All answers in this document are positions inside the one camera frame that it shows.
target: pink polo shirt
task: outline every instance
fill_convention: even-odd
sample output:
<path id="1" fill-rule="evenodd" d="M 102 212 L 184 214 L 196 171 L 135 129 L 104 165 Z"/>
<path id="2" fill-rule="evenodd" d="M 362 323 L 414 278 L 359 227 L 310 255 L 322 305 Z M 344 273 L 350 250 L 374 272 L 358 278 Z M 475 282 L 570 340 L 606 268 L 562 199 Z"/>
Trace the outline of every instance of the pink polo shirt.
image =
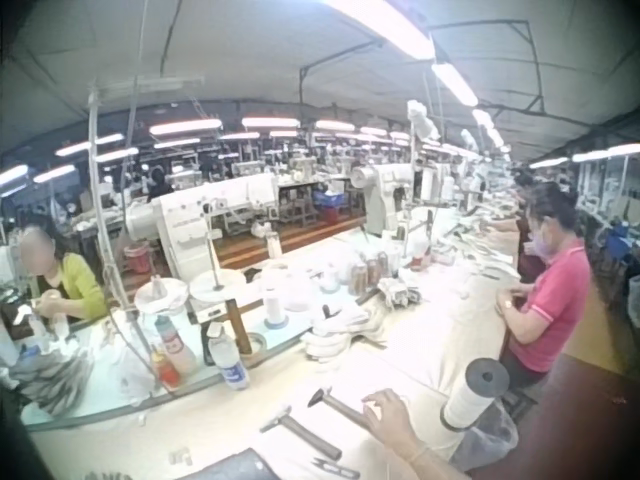
<path id="1" fill-rule="evenodd" d="M 573 329 L 582 319 L 591 282 L 591 267 L 582 240 L 556 255 L 538 277 L 527 303 L 549 322 L 538 340 L 522 345 L 512 336 L 509 348 L 522 364 L 535 372 L 548 372 Z"/>

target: white table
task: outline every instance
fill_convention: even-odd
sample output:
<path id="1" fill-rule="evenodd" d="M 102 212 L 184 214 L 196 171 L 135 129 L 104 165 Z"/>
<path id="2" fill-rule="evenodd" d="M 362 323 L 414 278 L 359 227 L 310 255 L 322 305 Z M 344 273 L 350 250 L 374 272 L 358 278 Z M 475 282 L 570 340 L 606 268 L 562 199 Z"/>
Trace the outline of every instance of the white table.
<path id="1" fill-rule="evenodd" d="M 452 218 L 439 214 L 436 230 L 452 226 Z M 358 241 L 360 232 L 337 237 Z M 343 238 L 333 242 L 343 244 Z M 501 236 L 498 242 L 515 237 Z M 304 259 L 321 252 L 313 245 L 291 252 Z M 470 293 L 463 300 L 462 282 Z M 421 437 L 443 458 L 449 458 L 461 441 L 440 425 L 440 408 L 454 379 L 474 358 L 498 358 L 505 327 L 494 310 L 500 282 L 469 277 L 462 266 L 434 266 L 421 277 L 426 302 L 387 316 L 386 351 L 356 344 L 337 372 L 322 367 L 296 347 L 251 370 L 251 388 L 233 392 L 216 385 L 174 400 L 145 414 L 123 416 L 73 430 L 32 435 L 45 461 L 59 478 L 75 478 L 89 471 L 121 471 L 135 479 L 173 479 L 200 470 L 249 446 L 260 452 L 276 473 L 287 479 L 335 478 L 310 466 L 315 452 L 283 428 L 259 435 L 258 429 L 284 404 L 320 436 L 344 451 L 343 463 L 362 472 L 364 479 L 412 478 L 401 462 L 386 455 L 370 435 L 339 417 L 324 405 L 304 404 L 319 386 L 332 385 L 337 397 L 359 408 L 359 399 L 373 390 L 392 387 L 409 400 L 412 420 Z M 259 318 L 260 309 L 255 313 Z M 250 330 L 251 318 L 244 317 Z M 169 454 L 188 448 L 193 465 L 171 466 Z"/>

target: hammer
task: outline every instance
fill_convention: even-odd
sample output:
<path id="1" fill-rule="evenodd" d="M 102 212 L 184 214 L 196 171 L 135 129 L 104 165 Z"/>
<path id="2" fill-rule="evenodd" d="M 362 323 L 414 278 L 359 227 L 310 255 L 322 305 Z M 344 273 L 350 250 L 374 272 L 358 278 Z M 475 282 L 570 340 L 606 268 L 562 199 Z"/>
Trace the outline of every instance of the hammer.
<path id="1" fill-rule="evenodd" d="M 265 433 L 268 430 L 271 430 L 273 427 L 277 427 L 278 425 L 282 425 L 287 428 L 289 431 L 295 433 L 302 440 L 307 442 L 317 451 L 325 455 L 327 458 L 330 458 L 334 462 L 337 462 L 342 457 L 342 450 L 334 447 L 326 440 L 323 440 L 315 433 L 307 430 L 305 427 L 300 425 L 294 418 L 291 418 L 291 406 L 286 407 L 282 410 L 276 417 L 267 423 L 264 427 L 260 429 L 261 433 Z"/>
<path id="2" fill-rule="evenodd" d="M 311 400 L 309 400 L 308 407 L 313 407 L 320 402 L 326 403 L 336 412 L 341 413 L 359 427 L 362 427 L 365 430 L 369 431 L 369 426 L 367 425 L 367 420 L 365 419 L 364 415 L 360 412 L 357 412 L 350 406 L 344 404 L 337 398 L 331 396 L 331 389 L 324 390 L 321 388 L 316 393 L 314 393 L 313 397 L 311 397 Z"/>

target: yellow shirt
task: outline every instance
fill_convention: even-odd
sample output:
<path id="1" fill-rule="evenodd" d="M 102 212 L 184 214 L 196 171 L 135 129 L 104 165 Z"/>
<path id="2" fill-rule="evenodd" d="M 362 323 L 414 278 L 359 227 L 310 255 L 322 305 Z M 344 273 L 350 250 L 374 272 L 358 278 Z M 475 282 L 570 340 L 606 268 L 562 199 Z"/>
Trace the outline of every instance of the yellow shirt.
<path id="1" fill-rule="evenodd" d="M 107 315 L 104 292 L 84 257 L 76 253 L 67 253 L 62 259 L 61 276 L 69 300 L 83 301 L 84 309 L 89 316 L 87 320 L 97 320 Z M 40 297 L 42 292 L 38 291 L 38 282 L 35 278 L 33 280 L 31 292 L 34 298 Z"/>

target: bag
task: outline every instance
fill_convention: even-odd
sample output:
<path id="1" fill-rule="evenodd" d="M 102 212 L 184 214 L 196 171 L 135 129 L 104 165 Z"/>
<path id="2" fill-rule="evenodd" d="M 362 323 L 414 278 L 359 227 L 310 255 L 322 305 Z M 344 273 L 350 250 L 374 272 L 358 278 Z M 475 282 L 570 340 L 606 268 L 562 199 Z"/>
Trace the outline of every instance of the bag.
<path id="1" fill-rule="evenodd" d="M 496 400 L 471 427 L 458 446 L 451 464 L 461 472 L 484 467 L 503 459 L 518 446 L 518 429 L 505 410 L 502 402 Z"/>
<path id="2" fill-rule="evenodd" d="M 640 275 L 636 275 L 629 280 L 627 313 L 633 326 L 640 328 Z"/>

